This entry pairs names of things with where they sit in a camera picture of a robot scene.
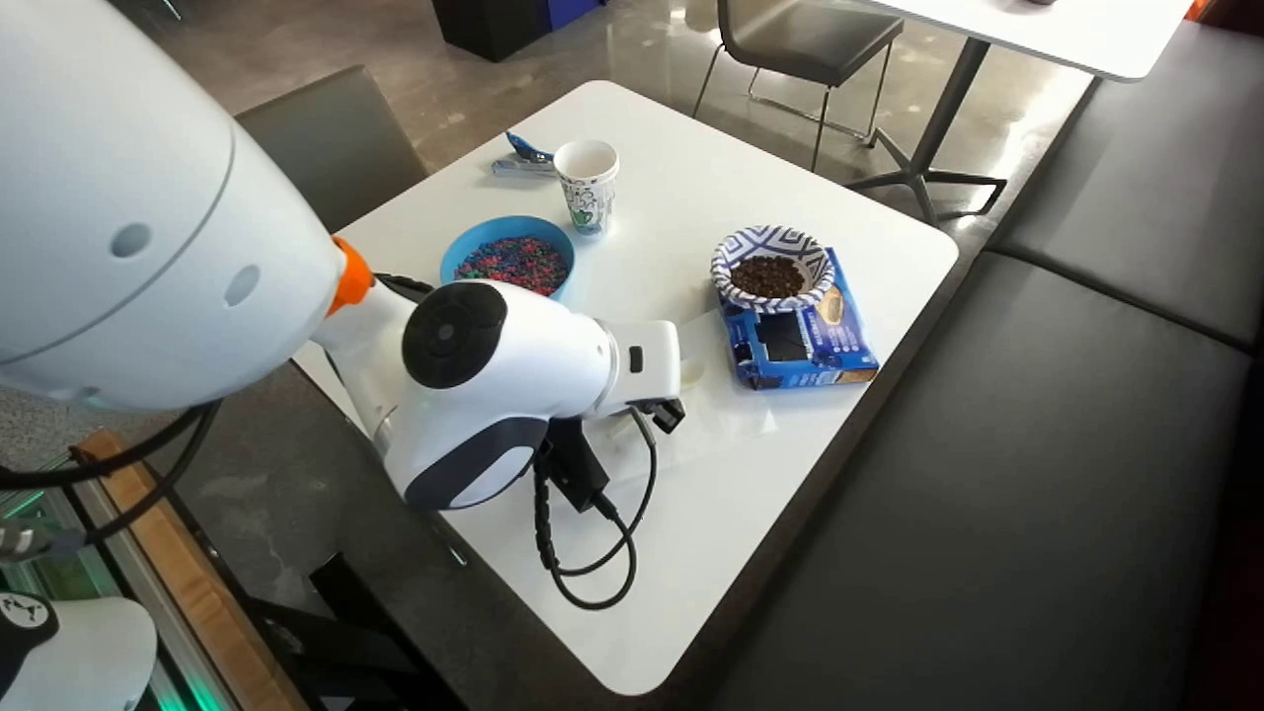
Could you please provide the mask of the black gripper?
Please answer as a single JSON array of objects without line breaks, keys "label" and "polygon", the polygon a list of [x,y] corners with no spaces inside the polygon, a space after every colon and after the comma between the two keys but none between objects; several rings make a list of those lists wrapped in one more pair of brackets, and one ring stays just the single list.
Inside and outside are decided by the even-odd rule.
[{"label": "black gripper", "polygon": [[672,435],[684,423],[680,401],[640,401],[636,413],[649,417],[664,435]]}]

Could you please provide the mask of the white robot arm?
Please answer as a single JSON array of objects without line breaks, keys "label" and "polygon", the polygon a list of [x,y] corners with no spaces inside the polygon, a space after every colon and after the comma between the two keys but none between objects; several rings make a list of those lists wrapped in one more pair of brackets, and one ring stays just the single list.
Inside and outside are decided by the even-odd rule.
[{"label": "white robot arm", "polygon": [[547,430],[680,409],[680,332],[502,280],[407,300],[108,0],[0,0],[0,382],[177,413],[315,343],[419,512],[510,492]]}]

